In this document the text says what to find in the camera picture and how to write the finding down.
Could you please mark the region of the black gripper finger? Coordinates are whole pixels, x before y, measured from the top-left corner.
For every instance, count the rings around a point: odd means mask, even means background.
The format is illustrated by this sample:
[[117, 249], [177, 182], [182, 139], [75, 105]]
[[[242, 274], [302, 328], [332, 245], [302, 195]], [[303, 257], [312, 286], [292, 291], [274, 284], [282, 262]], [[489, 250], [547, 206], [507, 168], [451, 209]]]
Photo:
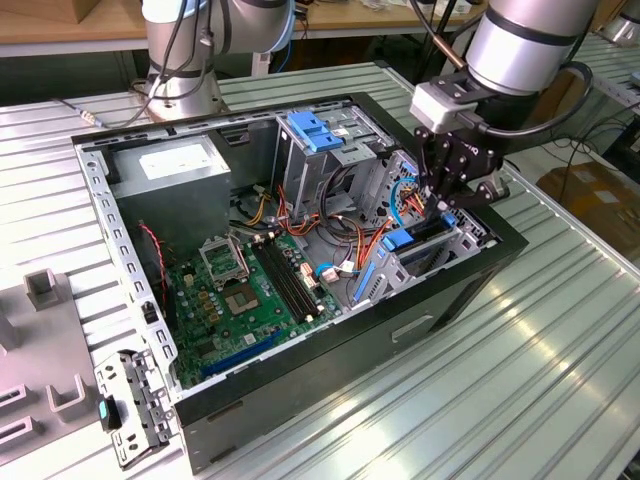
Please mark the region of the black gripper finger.
[[490, 205], [510, 195], [506, 180], [498, 170], [471, 180], [456, 180], [441, 201], [451, 209], [473, 209]]
[[450, 165], [453, 136], [450, 133], [434, 134], [426, 127], [418, 127], [414, 138], [419, 153], [418, 185], [428, 195], [426, 210], [446, 210], [453, 179]]

